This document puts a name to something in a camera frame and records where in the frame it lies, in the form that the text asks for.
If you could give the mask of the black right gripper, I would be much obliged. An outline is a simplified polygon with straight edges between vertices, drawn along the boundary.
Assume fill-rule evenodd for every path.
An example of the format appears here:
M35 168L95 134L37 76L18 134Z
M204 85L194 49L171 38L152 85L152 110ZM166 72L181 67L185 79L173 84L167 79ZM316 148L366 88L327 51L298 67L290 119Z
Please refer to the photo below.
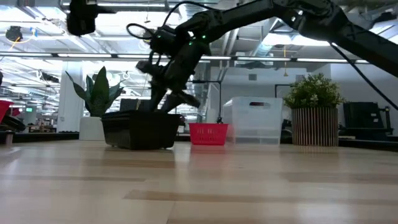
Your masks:
M211 55L210 44L208 42L165 42L161 43L162 53L171 56L167 68L161 80L161 88L151 88L149 111L157 110L158 104L166 94L167 90L172 90L164 104L161 112L168 113L186 104L199 108L200 101L192 95L181 90L185 88L190 75L195 71L203 55Z

